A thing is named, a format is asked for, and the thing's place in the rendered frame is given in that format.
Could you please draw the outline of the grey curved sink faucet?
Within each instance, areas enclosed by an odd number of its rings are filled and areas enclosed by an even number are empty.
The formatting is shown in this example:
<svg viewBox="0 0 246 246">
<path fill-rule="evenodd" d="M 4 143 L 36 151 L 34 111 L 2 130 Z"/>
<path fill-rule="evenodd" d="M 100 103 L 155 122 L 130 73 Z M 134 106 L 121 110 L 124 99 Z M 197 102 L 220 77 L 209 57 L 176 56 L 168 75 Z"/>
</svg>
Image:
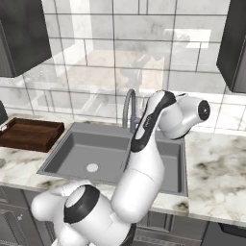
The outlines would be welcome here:
<svg viewBox="0 0 246 246">
<path fill-rule="evenodd" d="M 136 125 L 140 118 L 136 116 L 136 97 L 135 90 L 130 88 L 127 92 L 122 114 L 122 127 L 126 129 L 130 127 L 130 132 L 133 134 L 136 130 Z"/>
</svg>

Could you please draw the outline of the grey kitchen sink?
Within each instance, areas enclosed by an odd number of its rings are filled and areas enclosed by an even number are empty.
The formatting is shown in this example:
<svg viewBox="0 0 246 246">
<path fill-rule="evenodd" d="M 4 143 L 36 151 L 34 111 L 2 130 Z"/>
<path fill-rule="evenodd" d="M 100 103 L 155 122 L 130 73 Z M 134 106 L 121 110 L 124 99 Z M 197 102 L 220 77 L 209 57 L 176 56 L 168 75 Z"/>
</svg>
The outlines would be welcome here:
<svg viewBox="0 0 246 246">
<path fill-rule="evenodd" d="M 67 180 L 88 179 L 100 185 L 117 185 L 127 166 L 132 134 L 117 126 L 73 123 L 54 148 L 39 175 Z M 187 178 L 185 141 L 156 133 L 165 176 L 160 191 L 185 196 Z"/>
</svg>

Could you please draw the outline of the dark brown wooden tray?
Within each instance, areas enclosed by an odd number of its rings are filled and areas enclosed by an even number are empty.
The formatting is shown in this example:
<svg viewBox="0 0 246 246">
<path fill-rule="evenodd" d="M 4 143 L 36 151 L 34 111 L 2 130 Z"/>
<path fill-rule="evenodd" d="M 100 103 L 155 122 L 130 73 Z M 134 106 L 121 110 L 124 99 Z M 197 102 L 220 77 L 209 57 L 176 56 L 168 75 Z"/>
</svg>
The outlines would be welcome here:
<svg viewBox="0 0 246 246">
<path fill-rule="evenodd" d="M 62 122 L 15 117 L 0 128 L 0 146 L 47 153 L 63 132 Z"/>
</svg>

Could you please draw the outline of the dark grey base cupboards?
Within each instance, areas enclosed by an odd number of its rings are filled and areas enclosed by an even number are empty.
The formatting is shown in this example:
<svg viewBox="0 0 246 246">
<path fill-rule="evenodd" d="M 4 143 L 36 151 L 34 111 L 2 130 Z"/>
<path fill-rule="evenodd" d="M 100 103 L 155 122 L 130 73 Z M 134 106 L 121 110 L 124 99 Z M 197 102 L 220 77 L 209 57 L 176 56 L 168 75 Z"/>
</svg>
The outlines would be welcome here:
<svg viewBox="0 0 246 246">
<path fill-rule="evenodd" d="M 0 246 L 51 246 L 51 222 L 37 221 L 30 210 L 34 191 L 0 185 Z M 200 246 L 206 221 L 149 211 L 137 223 L 132 246 Z"/>
</svg>

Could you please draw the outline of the dark dishwasher front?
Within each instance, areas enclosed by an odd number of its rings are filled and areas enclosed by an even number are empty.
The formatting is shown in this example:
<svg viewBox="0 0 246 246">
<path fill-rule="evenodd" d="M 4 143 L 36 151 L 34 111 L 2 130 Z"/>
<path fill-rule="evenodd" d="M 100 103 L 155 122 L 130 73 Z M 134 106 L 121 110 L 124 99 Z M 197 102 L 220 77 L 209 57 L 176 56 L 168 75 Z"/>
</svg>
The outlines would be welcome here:
<svg viewBox="0 0 246 246">
<path fill-rule="evenodd" d="M 201 246 L 246 246 L 246 227 L 209 222 Z"/>
</svg>

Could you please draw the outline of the dark wall cupboard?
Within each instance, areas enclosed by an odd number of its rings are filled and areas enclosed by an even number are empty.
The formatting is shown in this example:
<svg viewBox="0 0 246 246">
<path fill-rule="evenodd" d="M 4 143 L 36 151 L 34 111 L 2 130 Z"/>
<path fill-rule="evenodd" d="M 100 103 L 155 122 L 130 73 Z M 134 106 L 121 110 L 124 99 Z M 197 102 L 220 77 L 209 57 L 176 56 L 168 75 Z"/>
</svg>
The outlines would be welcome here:
<svg viewBox="0 0 246 246">
<path fill-rule="evenodd" d="M 0 77 L 17 77 L 51 57 L 41 0 L 0 0 Z"/>
<path fill-rule="evenodd" d="M 216 63 L 231 92 L 246 93 L 246 0 L 231 0 Z"/>
</svg>

